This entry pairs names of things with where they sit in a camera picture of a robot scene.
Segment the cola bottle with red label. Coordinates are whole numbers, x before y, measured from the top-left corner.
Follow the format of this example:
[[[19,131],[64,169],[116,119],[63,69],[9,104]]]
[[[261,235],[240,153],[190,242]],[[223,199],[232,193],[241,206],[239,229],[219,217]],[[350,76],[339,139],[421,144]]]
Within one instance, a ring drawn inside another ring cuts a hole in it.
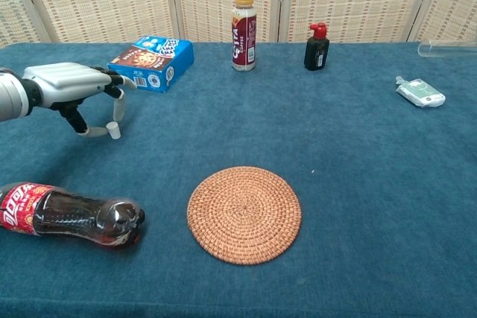
[[[144,210],[131,200],[100,200],[34,182],[0,186],[0,227],[11,232],[127,247],[136,242],[144,221]]]

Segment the blue cookie box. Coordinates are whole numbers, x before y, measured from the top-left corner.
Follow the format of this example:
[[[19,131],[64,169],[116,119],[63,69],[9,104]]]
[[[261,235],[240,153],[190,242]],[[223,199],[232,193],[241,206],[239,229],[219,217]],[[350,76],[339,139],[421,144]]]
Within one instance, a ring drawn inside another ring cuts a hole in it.
[[[139,89],[167,92],[194,59],[193,44],[186,39],[144,36],[107,67],[129,77]]]

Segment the clear glass test tube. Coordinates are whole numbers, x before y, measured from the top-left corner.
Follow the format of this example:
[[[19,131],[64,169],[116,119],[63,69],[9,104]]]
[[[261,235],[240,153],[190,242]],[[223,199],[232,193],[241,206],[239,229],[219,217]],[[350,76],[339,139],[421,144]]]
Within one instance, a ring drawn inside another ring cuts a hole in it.
[[[421,57],[477,57],[477,40],[425,40],[417,53]]]

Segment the blue table cloth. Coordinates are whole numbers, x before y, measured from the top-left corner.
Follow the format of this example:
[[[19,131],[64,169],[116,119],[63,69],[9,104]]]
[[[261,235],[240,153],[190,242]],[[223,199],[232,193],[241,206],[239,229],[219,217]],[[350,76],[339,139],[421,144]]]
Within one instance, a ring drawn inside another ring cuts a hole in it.
[[[423,58],[414,43],[261,43],[249,72],[228,43],[197,43],[166,93],[127,91],[122,136],[84,139],[56,112],[0,123],[0,185],[32,181],[126,197],[139,243],[0,228],[0,318],[477,318],[477,57]],[[396,76],[446,96],[421,108]],[[302,207],[280,257],[237,266],[186,223],[210,174],[253,165]]]

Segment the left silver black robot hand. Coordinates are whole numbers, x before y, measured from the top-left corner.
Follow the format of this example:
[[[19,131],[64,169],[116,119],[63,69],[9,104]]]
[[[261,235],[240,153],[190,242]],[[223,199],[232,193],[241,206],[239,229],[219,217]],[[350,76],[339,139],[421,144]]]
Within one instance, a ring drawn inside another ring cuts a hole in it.
[[[125,114],[125,94],[119,85],[136,89],[129,77],[110,69],[79,63],[53,63],[29,66],[23,78],[36,84],[40,91],[40,107],[57,110],[75,132],[83,137],[108,134],[105,127],[91,127],[78,112],[78,106],[93,95],[106,93],[114,99],[113,120],[122,121]]]

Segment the black bottle with red cap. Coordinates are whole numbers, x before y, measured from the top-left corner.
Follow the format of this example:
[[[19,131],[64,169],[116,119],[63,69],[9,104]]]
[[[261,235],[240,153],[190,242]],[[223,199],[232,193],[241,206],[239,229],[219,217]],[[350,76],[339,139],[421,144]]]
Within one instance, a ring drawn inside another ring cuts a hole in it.
[[[327,26],[324,22],[311,24],[309,26],[314,31],[308,38],[304,57],[304,66],[309,71],[322,69],[326,64],[329,50],[329,39],[327,38]]]

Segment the coffee bottle with yellow cap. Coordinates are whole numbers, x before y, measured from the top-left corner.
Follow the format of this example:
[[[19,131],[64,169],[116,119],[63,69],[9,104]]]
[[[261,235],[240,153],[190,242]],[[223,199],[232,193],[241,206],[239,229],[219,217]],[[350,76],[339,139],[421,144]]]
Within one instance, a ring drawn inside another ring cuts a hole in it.
[[[254,0],[235,0],[232,17],[232,66],[250,71],[256,64],[257,18]]]

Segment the round woven rattan coaster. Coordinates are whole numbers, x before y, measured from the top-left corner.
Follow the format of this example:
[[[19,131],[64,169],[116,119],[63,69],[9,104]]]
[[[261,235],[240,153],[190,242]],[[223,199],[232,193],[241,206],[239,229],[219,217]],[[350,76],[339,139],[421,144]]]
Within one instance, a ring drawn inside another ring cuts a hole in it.
[[[196,187],[186,219],[194,239],[211,256],[255,265],[274,260],[294,243],[302,210],[282,177],[263,168],[236,166]]]

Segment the small green white sanitizer bottle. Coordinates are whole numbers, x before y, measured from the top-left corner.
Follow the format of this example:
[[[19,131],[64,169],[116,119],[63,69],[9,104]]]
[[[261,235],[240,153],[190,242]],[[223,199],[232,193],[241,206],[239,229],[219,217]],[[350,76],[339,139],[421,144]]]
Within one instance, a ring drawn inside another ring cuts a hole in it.
[[[396,76],[396,85],[396,92],[399,95],[421,108],[439,107],[446,101],[444,94],[420,78],[407,81],[401,76]]]

